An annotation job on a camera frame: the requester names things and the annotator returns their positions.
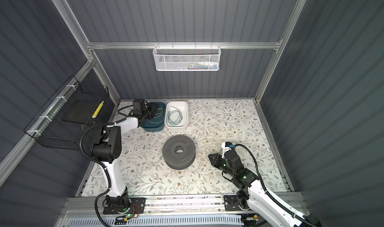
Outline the grey perforated cable spool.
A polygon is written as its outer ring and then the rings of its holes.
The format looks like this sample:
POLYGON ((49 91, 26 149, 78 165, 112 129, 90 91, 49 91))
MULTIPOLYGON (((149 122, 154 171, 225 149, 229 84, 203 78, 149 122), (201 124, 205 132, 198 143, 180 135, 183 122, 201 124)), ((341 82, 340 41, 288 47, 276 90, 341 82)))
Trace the grey perforated cable spool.
POLYGON ((183 135, 169 138, 163 145, 162 156, 167 166, 173 170, 184 170, 190 167, 196 158, 194 141, 183 135))

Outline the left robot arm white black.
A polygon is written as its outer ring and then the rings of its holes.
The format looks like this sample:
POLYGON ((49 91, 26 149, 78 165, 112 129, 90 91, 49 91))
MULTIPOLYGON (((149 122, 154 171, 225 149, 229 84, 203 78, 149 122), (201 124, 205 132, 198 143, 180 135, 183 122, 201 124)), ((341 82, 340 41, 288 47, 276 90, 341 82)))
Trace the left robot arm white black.
POLYGON ((102 168, 107 184, 106 204, 109 207, 128 210, 131 207, 128 190, 121 176, 117 159, 122 153, 122 135, 142 127, 151 120, 158 108, 157 104, 149 103, 139 98, 134 99, 133 108, 129 114, 122 114, 123 118, 95 127, 91 157, 102 168))

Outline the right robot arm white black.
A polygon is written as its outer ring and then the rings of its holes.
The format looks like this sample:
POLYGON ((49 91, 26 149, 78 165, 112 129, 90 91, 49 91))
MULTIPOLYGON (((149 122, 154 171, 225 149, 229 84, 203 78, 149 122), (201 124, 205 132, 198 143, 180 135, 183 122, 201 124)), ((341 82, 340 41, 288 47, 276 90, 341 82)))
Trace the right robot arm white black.
POLYGON ((261 177, 244 167, 238 154, 229 150, 223 155, 210 154, 208 158, 213 167, 231 176, 230 182, 239 191, 237 205, 261 215, 273 227, 320 227, 322 224, 313 215, 290 206, 271 192, 262 183, 261 177))

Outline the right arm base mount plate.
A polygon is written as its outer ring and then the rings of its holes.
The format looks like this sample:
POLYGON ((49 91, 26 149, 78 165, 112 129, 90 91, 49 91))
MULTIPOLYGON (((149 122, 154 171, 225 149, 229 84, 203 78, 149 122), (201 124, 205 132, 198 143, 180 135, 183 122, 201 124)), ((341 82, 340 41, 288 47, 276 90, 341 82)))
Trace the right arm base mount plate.
POLYGON ((248 204, 249 197, 238 195, 224 195, 224 206, 227 212, 255 213, 248 204))

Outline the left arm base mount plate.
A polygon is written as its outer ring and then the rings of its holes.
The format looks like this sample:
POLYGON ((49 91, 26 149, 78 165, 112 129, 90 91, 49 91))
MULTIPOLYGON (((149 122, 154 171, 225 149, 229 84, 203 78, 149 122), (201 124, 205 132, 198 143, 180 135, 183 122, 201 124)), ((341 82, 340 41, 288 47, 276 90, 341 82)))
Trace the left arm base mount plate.
POLYGON ((103 201, 104 215, 122 215, 126 214, 143 214, 146 205, 146 198, 115 198, 107 196, 103 201))

